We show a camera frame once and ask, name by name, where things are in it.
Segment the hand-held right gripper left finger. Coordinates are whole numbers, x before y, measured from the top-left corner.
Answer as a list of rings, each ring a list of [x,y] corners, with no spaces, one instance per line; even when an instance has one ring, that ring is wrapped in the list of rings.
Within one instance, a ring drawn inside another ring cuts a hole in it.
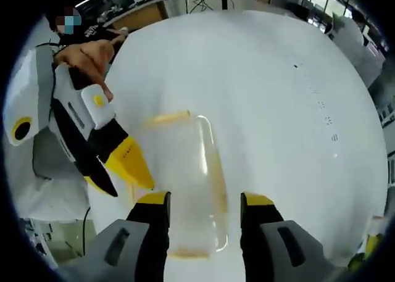
[[[142,197],[126,219],[117,219],[87,253],[58,268],[62,281],[163,281],[169,248],[170,193]]]

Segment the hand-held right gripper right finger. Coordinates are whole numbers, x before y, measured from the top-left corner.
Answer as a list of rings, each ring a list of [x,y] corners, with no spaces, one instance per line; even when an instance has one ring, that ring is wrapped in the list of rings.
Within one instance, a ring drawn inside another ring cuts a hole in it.
[[[329,281],[336,267],[322,244],[269,198],[243,192],[241,238],[246,281]]]

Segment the person's left hand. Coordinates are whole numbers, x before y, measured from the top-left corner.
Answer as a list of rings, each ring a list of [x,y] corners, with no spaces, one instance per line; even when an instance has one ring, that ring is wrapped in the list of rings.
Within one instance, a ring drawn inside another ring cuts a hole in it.
[[[54,56],[54,63],[55,66],[66,65],[69,68],[76,89],[99,85],[111,101],[113,94],[104,81],[104,74],[113,56],[114,49],[109,41],[90,41],[63,48]]]

